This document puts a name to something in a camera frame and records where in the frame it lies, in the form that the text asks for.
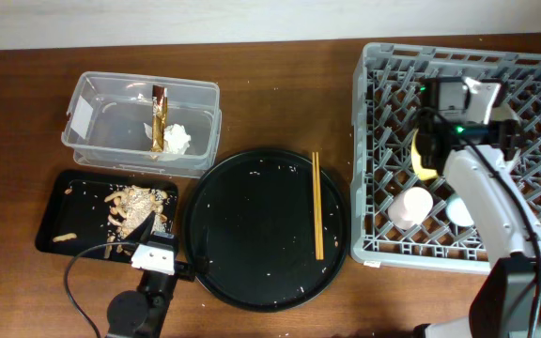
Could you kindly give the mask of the white tissue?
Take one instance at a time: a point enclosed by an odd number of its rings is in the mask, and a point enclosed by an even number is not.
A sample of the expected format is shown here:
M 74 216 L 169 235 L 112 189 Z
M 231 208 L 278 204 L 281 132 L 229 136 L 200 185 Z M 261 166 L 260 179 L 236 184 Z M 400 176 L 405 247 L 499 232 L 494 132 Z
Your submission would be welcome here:
M 173 124 L 166 127 L 162 132 L 162 145 L 154 139 L 151 126 L 144 124 L 146 137 L 152 141 L 151 152 L 161 152 L 172 155 L 184 155 L 190 147 L 192 136 L 187 133 L 184 126 Z

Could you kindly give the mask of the white round plate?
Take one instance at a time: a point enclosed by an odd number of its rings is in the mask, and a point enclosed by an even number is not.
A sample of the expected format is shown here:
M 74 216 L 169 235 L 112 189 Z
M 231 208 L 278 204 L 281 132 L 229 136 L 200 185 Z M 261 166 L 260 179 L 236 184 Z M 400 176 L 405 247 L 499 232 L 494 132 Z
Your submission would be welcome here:
M 490 120 L 494 122 L 513 120 L 517 124 L 520 123 L 518 114 L 509 106 L 508 103 L 502 103 L 498 107 L 493 107 L 491 110 Z

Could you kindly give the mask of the brown coffee sachet wrapper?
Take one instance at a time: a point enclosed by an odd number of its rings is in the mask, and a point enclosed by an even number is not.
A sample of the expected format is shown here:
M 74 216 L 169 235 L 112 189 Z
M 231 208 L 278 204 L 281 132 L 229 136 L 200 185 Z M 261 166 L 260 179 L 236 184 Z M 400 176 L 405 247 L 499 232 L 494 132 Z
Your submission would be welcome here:
M 163 152 L 163 133 L 166 127 L 167 88 L 152 86 L 152 152 Z

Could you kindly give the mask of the yellow bowl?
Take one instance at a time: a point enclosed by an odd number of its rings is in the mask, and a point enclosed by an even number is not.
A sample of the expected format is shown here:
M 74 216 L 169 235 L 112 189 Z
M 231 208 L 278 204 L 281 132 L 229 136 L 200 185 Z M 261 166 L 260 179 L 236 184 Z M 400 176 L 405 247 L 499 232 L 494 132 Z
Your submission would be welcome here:
M 417 146 L 416 146 L 417 134 L 418 134 L 418 130 L 415 129 L 413 131 L 411 148 L 410 148 L 410 157 L 411 157 L 411 165 L 412 165 L 413 172 L 422 181 L 437 178 L 439 174 L 435 169 L 427 169 L 422 166 L 421 155 L 419 154 Z

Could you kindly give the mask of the food scraps peanuts and rice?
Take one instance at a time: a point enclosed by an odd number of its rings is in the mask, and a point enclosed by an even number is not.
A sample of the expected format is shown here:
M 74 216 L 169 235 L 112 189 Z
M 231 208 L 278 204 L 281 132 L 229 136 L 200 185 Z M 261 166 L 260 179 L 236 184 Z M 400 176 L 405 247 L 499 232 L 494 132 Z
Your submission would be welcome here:
M 125 237 L 140 225 L 147 215 L 154 211 L 156 213 L 153 229 L 159 232 L 169 233 L 162 226 L 166 217 L 162 214 L 163 202 L 166 195 L 162 190 L 150 188 L 140 188 L 131 186 L 122 191 L 114 192 L 108 195 L 104 201 L 112 201 L 114 205 L 110 208 L 111 216 L 108 221 L 117 227 L 117 233 L 121 240 L 115 242 L 112 237 L 105 242 L 109 246 L 96 252 L 96 255 L 103 259 L 120 259 L 120 257 L 130 253 L 129 249 L 124 248 L 120 243 L 125 241 Z

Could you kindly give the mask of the light blue plastic cup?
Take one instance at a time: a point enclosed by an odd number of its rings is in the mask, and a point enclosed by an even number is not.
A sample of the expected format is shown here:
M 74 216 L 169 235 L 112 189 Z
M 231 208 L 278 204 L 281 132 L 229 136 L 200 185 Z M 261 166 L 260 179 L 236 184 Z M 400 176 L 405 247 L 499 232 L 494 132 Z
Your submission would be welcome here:
M 471 227 L 474 226 L 474 221 L 467 210 L 461 197 L 457 194 L 451 195 L 446 200 L 445 213 L 447 218 L 456 226 Z

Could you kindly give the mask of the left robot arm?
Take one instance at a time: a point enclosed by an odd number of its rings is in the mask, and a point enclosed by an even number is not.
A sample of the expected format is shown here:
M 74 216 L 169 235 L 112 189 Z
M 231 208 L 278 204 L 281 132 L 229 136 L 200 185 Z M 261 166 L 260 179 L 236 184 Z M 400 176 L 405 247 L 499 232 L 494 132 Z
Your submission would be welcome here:
M 134 290 L 116 295 L 107 308 L 108 337 L 158 337 L 161 335 L 179 280 L 192 282 L 198 272 L 209 270 L 209 259 L 198 256 L 192 263 L 177 260 L 178 238 L 153 229 L 151 212 L 128 235 L 134 241 L 130 264 L 142 272 Z

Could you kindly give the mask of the pink plastic cup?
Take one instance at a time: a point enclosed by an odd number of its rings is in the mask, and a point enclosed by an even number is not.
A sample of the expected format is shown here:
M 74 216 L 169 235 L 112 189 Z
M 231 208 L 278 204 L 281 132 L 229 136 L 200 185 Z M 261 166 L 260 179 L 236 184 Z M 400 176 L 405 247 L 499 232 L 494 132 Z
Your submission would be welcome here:
M 402 230 L 421 224 L 433 208 L 433 198 L 429 191 L 412 187 L 401 192 L 388 207 L 390 221 Z

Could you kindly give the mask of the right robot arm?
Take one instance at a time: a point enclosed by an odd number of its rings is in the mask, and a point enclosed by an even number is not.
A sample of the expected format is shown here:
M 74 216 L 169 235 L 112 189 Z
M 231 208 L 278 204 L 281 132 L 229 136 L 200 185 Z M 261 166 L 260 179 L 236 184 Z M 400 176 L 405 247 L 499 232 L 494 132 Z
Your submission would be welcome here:
M 499 80 L 421 81 L 411 154 L 421 180 L 443 177 L 462 199 L 490 272 L 467 316 L 417 326 L 416 337 L 541 337 L 541 222 L 510 173 L 520 120 Z

